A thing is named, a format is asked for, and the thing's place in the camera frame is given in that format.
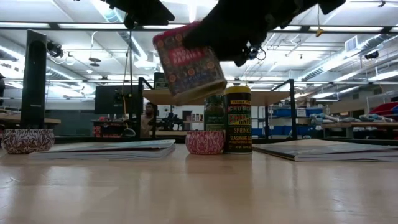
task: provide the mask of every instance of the monitor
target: monitor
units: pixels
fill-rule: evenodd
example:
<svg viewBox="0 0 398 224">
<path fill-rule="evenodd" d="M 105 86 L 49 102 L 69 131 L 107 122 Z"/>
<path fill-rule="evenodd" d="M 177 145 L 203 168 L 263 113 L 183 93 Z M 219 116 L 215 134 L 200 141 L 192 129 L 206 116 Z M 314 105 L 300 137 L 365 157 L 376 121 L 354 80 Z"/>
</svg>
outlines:
<svg viewBox="0 0 398 224">
<path fill-rule="evenodd" d="M 124 114 L 123 96 L 126 102 L 126 113 L 138 111 L 138 86 L 97 86 L 95 89 L 95 114 Z"/>
</svg>

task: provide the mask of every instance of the green spice jar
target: green spice jar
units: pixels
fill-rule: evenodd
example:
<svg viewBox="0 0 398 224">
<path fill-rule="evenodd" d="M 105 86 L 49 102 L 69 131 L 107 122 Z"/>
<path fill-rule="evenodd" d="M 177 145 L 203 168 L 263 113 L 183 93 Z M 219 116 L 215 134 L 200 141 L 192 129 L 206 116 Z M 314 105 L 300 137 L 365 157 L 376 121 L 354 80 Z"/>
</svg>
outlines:
<svg viewBox="0 0 398 224">
<path fill-rule="evenodd" d="M 223 96 L 209 96 L 205 100 L 205 131 L 224 130 Z"/>
</svg>

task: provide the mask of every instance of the ceiling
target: ceiling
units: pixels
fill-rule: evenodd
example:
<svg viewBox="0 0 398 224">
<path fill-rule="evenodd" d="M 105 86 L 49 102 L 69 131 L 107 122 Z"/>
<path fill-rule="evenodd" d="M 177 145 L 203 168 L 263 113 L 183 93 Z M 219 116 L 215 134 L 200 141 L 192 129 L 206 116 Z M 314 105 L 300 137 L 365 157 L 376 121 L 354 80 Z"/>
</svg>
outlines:
<svg viewBox="0 0 398 224">
<path fill-rule="evenodd" d="M 191 0 L 164 0 L 165 6 L 175 15 L 176 23 L 188 23 L 201 19 L 215 5 L 214 0 L 202 0 L 196 6 Z M 398 24 L 398 1 L 389 1 L 383 7 L 378 7 L 380 1 L 347 1 L 337 10 L 323 15 L 318 13 L 318 7 L 313 7 L 297 16 L 291 24 L 302 25 L 333 25 L 333 26 L 395 26 Z M 107 22 L 100 13 L 99 7 L 106 7 L 100 0 L 2 0 L 0 4 L 0 21 L 34 21 L 34 22 Z M 127 43 L 117 32 L 85 31 L 41 31 L 48 40 L 62 45 L 65 57 L 55 59 L 70 73 L 76 73 L 88 79 L 99 79 L 107 75 L 109 79 L 120 80 L 124 76 L 126 66 Z M 152 38 L 160 32 L 134 32 L 133 37 L 138 45 L 148 55 L 150 62 L 158 63 L 159 59 L 151 57 L 155 52 Z M 1 30 L 0 36 L 25 46 L 25 30 Z M 267 57 L 264 61 L 250 61 L 238 68 L 233 62 L 222 62 L 221 66 L 227 79 L 234 77 L 258 80 L 298 80 L 303 71 L 321 63 L 322 60 L 343 50 L 345 42 L 354 34 L 269 34 L 264 42 Z M 371 38 L 373 35 L 358 35 L 358 40 Z M 388 58 L 396 54 L 396 39 L 380 48 L 380 58 Z M 90 66 L 89 57 L 102 60 L 100 67 Z M 133 65 L 134 78 L 143 75 L 153 77 L 159 66 Z M 329 70 L 339 76 L 357 70 L 361 67 L 359 57 L 353 57 L 345 63 Z M 324 80 L 333 81 L 335 76 L 324 76 Z"/>
</svg>

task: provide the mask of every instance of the black speaker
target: black speaker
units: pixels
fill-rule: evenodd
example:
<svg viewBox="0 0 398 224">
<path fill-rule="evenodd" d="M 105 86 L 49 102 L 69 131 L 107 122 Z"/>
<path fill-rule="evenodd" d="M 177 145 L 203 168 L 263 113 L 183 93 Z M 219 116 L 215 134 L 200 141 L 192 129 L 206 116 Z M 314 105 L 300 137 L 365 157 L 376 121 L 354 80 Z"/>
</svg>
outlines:
<svg viewBox="0 0 398 224">
<path fill-rule="evenodd" d="M 21 123 L 23 129 L 44 129 L 47 36 L 27 31 Z"/>
</svg>

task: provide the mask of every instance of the notebook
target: notebook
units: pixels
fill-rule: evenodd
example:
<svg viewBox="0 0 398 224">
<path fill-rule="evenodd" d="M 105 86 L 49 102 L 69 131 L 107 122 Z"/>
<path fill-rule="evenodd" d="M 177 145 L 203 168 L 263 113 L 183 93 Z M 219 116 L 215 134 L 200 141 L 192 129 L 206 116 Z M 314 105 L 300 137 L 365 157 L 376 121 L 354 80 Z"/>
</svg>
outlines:
<svg viewBox="0 0 398 224">
<path fill-rule="evenodd" d="M 398 146 L 378 146 L 306 139 L 253 145 L 253 149 L 293 161 L 398 162 Z"/>
<path fill-rule="evenodd" d="M 108 143 L 34 152 L 30 159 L 160 159 L 175 149 L 175 140 Z"/>
</svg>

